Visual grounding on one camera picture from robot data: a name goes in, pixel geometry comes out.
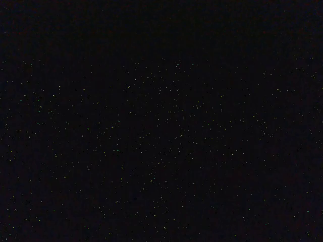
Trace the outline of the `red polka dot garment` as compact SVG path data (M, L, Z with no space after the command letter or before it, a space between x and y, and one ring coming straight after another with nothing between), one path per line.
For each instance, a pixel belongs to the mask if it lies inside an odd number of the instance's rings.
M1 1L1 241L322 241L322 1Z

